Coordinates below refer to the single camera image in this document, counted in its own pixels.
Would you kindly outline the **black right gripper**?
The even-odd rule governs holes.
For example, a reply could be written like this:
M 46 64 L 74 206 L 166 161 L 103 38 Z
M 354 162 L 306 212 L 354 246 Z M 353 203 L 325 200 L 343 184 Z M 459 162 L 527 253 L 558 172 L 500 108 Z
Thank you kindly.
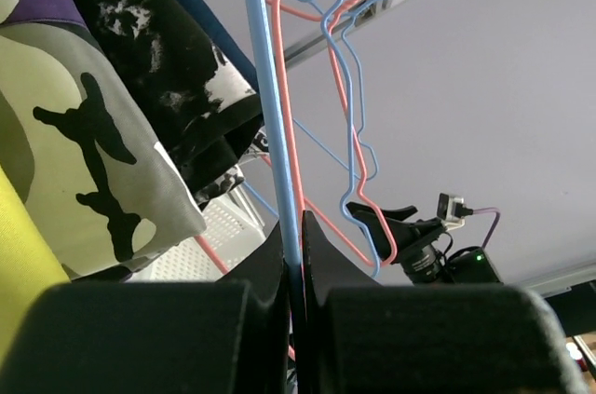
M 367 205 L 348 202 L 350 214 L 364 223 L 381 260 L 386 260 L 390 245 L 375 212 Z M 386 223 L 398 246 L 398 253 L 389 263 L 401 265 L 412 283 L 452 283 L 448 271 L 441 263 L 442 253 L 433 243 L 446 233 L 446 227 L 438 217 L 429 220 L 407 222 L 418 212 L 415 206 L 398 210 L 382 210 Z

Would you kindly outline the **yellow trousers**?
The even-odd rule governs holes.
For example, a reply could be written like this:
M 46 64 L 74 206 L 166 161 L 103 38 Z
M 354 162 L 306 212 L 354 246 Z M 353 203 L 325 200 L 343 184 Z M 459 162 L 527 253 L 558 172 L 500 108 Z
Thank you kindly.
M 1 175 L 1 355 L 34 301 L 69 282 L 5 174 Z

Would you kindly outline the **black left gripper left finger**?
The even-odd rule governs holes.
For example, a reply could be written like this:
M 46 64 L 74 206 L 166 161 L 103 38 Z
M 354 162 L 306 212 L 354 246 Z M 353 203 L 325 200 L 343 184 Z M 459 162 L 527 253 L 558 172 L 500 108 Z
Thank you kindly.
M 281 234 L 214 282 L 80 282 L 45 291 L 1 367 L 5 393 L 282 393 L 289 301 Z

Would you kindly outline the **light blue wire hanger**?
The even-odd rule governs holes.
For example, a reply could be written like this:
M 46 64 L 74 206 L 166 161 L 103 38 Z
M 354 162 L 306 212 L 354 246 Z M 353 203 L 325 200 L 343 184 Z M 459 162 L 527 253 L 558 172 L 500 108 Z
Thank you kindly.
M 269 143 L 285 260 L 289 267 L 298 267 L 301 264 L 298 222 L 266 2 L 265 0 L 245 0 L 245 3 Z

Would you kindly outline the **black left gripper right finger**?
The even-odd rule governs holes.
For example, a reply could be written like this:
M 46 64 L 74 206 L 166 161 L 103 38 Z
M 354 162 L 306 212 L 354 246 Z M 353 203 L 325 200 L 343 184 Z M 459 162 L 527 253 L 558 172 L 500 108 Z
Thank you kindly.
M 511 286 L 384 286 L 302 223 L 303 393 L 584 393 L 558 319 Z

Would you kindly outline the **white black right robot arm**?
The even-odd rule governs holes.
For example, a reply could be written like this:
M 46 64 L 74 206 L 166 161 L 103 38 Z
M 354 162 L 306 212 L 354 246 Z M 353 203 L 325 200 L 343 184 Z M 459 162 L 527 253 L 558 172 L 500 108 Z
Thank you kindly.
M 398 246 L 397 256 L 392 258 L 386 233 L 373 209 L 357 202 L 349 202 L 346 207 L 356 220 L 368 228 L 379 258 L 392 265 L 400 265 L 414 284 L 501 281 L 485 250 L 500 220 L 500 212 L 496 208 L 473 210 L 466 205 L 463 198 L 441 193 L 437 215 L 431 219 L 411 222 L 409 218 L 417 213 L 414 206 L 383 210 L 383 216 Z M 453 229 L 464 225 L 467 217 L 484 213 L 492 213 L 494 220 L 480 246 L 450 252 L 454 245 L 454 240 L 450 238 L 445 250 L 441 251 L 435 247 L 435 242 L 441 236 L 449 237 Z

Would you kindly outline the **navy blue denim trousers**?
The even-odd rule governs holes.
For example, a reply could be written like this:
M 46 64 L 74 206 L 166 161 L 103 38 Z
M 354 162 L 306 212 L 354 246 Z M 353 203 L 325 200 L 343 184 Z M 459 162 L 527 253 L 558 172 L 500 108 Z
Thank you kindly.
M 190 14 L 225 57 L 234 64 L 252 88 L 259 91 L 255 66 L 227 32 L 209 5 L 204 0 L 177 0 L 177 2 Z

